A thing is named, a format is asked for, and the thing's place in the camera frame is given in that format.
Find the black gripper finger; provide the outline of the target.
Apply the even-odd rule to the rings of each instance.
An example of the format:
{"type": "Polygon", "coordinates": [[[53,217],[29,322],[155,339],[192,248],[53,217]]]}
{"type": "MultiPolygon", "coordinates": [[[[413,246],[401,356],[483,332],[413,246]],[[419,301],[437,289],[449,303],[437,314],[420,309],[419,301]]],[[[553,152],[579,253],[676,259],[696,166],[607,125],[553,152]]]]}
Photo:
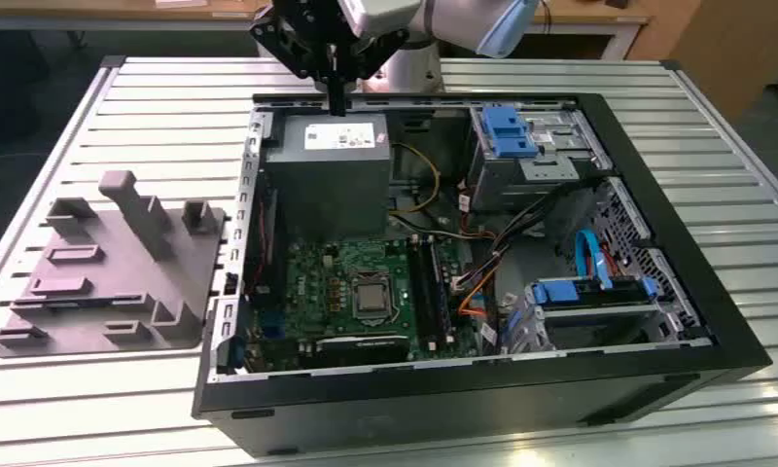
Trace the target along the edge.
{"type": "Polygon", "coordinates": [[[339,76],[333,69],[333,53],[323,37],[288,29],[279,16],[259,18],[251,29],[264,49],[301,79],[312,79],[325,93],[328,112],[339,115],[339,76]]]}
{"type": "Polygon", "coordinates": [[[357,80],[368,79],[411,36],[408,30],[391,31],[360,40],[353,34],[336,47],[336,115],[345,116],[348,93],[357,80]]]}

